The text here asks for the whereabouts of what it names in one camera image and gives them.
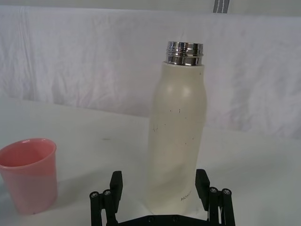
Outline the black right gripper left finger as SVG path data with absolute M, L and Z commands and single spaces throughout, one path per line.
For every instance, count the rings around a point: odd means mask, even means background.
M 91 225 L 102 226 L 101 211 L 105 210 L 107 226 L 117 226 L 115 214 L 118 212 L 119 202 L 123 189 L 122 172 L 115 171 L 112 174 L 110 188 L 104 190 L 101 194 L 97 191 L 89 195 Z

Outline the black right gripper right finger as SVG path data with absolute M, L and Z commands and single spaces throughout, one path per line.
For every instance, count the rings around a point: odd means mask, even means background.
M 207 173 L 203 169 L 196 170 L 195 187 L 203 208 L 207 212 L 207 220 L 201 220 L 201 226 L 232 226 L 233 204 L 232 191 L 224 188 L 219 191 L 210 186 Z

